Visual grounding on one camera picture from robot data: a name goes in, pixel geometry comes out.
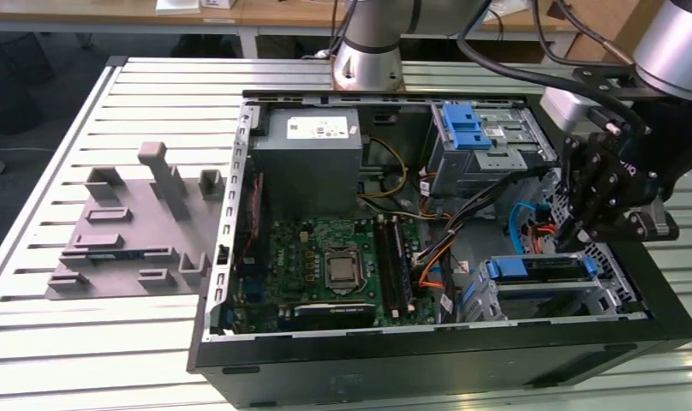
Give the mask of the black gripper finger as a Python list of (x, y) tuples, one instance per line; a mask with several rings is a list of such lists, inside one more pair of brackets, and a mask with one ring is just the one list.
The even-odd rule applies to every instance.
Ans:
[(561, 149), (561, 196), (566, 199), (566, 218), (556, 234), (556, 251), (572, 253), (584, 248), (584, 242), (577, 238), (585, 227), (584, 215), (584, 178), (586, 165), (586, 144), (584, 140), (570, 135), (564, 140)]
[(617, 194), (624, 178), (601, 150), (581, 148), (572, 158), (572, 251), (618, 236)]

